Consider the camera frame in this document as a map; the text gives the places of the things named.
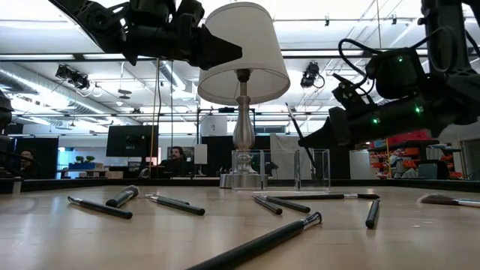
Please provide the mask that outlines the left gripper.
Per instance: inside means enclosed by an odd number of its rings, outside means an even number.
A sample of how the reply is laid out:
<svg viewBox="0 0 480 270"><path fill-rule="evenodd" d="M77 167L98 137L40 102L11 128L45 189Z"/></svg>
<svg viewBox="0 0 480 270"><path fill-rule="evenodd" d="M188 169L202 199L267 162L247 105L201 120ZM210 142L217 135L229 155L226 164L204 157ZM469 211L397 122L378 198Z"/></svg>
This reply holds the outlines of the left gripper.
<svg viewBox="0 0 480 270"><path fill-rule="evenodd" d="M123 31L123 56L133 66L140 56L147 56L188 62L207 71L242 57L240 46L213 35L205 24L127 25ZM195 49L199 42L204 52L200 59Z"/></svg>

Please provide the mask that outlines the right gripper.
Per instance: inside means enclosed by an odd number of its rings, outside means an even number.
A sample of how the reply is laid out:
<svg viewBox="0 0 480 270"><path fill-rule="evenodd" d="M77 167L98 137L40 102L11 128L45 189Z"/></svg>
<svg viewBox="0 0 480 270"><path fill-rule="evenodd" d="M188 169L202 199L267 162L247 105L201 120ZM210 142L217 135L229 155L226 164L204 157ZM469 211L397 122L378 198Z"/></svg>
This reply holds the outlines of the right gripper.
<svg viewBox="0 0 480 270"><path fill-rule="evenodd" d="M347 112L340 107L334 107L328 112L329 118L319 130L299 140L301 147L331 148L334 138L338 146L352 146L383 136L381 127L368 115L349 120Z"/></svg>

